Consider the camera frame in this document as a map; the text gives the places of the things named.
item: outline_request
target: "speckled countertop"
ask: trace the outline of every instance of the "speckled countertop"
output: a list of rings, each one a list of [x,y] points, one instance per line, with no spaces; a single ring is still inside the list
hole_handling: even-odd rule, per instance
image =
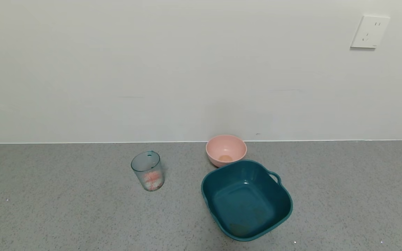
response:
[[[402,250],[402,141],[247,145],[294,210],[246,243],[204,204],[204,143],[0,145],[0,251]],[[129,167],[146,150],[166,169],[155,192]]]

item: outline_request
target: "bowl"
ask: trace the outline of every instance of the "bowl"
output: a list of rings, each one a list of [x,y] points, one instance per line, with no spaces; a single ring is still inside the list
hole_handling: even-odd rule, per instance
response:
[[[243,140],[233,135],[218,135],[207,142],[206,152],[216,167],[223,167],[241,160],[247,147]]]
[[[291,196],[279,175],[252,160],[237,161],[208,173],[201,192],[219,228],[238,241],[257,239],[292,213]]]

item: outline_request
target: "cup rim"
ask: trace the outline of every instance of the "cup rim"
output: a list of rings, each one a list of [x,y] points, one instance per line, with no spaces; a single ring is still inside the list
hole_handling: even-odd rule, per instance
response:
[[[233,137],[233,138],[239,139],[239,140],[241,141],[241,143],[244,144],[244,154],[243,154],[238,160],[233,160],[233,161],[220,161],[220,160],[218,160],[218,159],[212,157],[212,156],[209,154],[209,151],[207,151],[207,146],[208,146],[208,144],[209,144],[214,138],[217,138],[217,137],[220,137],[220,136],[231,136],[231,137]],[[237,137],[237,136],[235,136],[235,135],[217,135],[217,136],[215,136],[215,137],[209,139],[209,141],[207,142],[207,144],[206,144],[206,153],[207,153],[207,155],[208,155],[210,158],[214,159],[215,161],[218,161],[218,162],[220,162],[220,163],[222,163],[222,164],[228,164],[228,163],[233,163],[233,162],[236,162],[236,161],[239,161],[239,160],[243,159],[244,156],[245,156],[246,153],[247,153],[247,145],[246,145],[246,143],[244,142],[244,140],[242,140],[241,138],[239,138],[239,137]]]
[[[144,153],[149,153],[149,152],[158,155],[158,162],[157,162],[154,166],[148,168],[147,170],[136,170],[136,169],[134,169],[134,167],[133,167],[133,161],[134,161],[137,157],[139,157],[139,155],[144,154]],[[150,151],[141,152],[140,154],[136,155],[136,156],[131,160],[130,166],[131,166],[131,169],[134,170],[135,172],[148,172],[149,170],[152,170],[153,168],[155,168],[160,162],[161,162],[161,156],[160,156],[157,152],[155,152],[155,151],[153,151],[153,150],[150,150]]]

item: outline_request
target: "plastic basin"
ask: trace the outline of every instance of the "plastic basin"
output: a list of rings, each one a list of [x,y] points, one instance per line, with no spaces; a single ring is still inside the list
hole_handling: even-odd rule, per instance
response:
[[[220,229],[239,241],[257,239],[286,221],[292,212],[291,196],[279,175],[252,160],[208,173],[201,192]]]

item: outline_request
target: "wall outlet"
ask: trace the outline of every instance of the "wall outlet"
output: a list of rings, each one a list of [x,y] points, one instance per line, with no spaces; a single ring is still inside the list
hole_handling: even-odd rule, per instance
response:
[[[363,16],[351,47],[377,48],[389,21],[389,17]]]

